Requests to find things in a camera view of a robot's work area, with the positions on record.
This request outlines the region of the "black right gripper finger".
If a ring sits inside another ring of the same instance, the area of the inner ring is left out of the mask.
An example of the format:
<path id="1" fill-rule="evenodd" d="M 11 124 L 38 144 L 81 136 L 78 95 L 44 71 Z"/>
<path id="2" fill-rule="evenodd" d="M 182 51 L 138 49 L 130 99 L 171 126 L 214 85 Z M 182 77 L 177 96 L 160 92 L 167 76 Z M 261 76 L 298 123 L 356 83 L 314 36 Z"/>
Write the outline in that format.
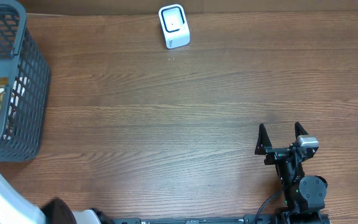
<path id="1" fill-rule="evenodd" d="M 263 123 L 259 125 L 258 140 L 255 147 L 255 155 L 266 155 L 272 151 L 272 143 L 270 142 L 267 130 Z"/>
<path id="2" fill-rule="evenodd" d="M 299 122 L 296 122 L 295 137 L 297 138 L 298 136 L 305 136 L 305 135 L 308 135 L 308 132 L 303 128 L 303 126 Z"/>

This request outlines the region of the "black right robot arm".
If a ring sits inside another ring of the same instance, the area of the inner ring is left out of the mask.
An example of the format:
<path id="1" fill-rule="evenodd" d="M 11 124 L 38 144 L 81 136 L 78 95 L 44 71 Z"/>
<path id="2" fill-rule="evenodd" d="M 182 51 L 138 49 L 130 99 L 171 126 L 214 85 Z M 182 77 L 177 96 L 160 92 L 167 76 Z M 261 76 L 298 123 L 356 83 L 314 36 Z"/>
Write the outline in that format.
<path id="1" fill-rule="evenodd" d="M 302 163 L 311 159 L 319 148 L 319 141 L 310 135 L 299 122 L 294 124 L 295 141 L 288 147 L 274 148 L 264 124 L 259 125 L 255 154 L 265 156 L 264 164 L 274 165 L 281 181 L 281 189 L 270 196 L 258 209 L 254 223 L 329 223 L 323 215 L 328 183 L 318 175 L 306 175 Z M 279 195 L 285 199 L 285 207 L 276 209 L 273 215 L 262 216 L 265 206 Z"/>

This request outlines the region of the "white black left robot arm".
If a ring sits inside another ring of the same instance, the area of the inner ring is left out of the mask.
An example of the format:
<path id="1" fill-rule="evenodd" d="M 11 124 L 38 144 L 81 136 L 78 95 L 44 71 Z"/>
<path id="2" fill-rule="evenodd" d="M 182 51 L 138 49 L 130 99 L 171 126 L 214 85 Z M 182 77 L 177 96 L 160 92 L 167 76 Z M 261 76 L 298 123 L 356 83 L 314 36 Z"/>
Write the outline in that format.
<path id="1" fill-rule="evenodd" d="M 0 174 L 0 223 L 76 223 L 68 207 L 60 200 L 41 209 L 19 194 Z"/>

